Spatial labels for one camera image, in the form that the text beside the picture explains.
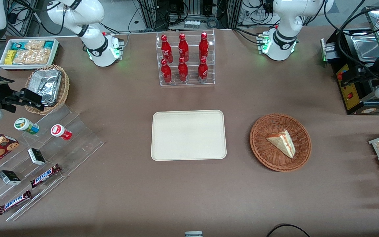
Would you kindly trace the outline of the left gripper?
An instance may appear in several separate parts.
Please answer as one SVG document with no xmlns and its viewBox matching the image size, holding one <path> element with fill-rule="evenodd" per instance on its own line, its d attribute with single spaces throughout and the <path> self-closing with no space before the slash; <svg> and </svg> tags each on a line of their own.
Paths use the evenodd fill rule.
<svg viewBox="0 0 379 237">
<path fill-rule="evenodd" d="M 352 69 L 343 70 L 341 72 L 341 86 L 347 87 L 355 83 L 368 83 L 370 82 L 372 87 L 379 85 L 378 73 L 371 67 L 355 66 Z"/>
</svg>

